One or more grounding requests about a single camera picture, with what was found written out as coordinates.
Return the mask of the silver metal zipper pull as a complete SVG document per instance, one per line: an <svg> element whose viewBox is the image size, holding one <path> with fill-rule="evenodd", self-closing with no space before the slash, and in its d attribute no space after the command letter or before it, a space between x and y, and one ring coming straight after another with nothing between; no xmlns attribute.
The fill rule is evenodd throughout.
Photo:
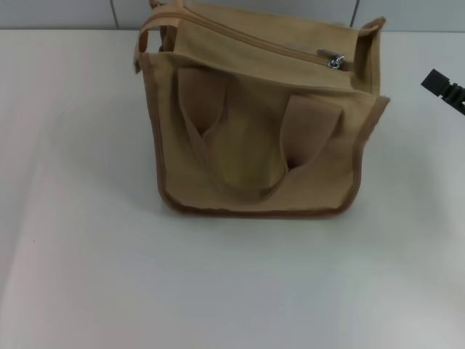
<svg viewBox="0 0 465 349"><path fill-rule="evenodd" d="M344 66L345 55L327 49L319 49L318 56L327 60L327 66L334 70L341 70Z"/></svg>

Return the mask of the khaki canvas food bag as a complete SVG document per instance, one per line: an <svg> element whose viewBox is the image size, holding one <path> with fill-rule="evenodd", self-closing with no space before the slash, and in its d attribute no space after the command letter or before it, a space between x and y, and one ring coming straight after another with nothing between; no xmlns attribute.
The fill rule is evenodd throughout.
<svg viewBox="0 0 465 349"><path fill-rule="evenodd" d="M327 217L359 191L380 93L383 17L361 28L150 0L143 75L162 199L183 212ZM345 55L334 70L319 49Z"/></svg>

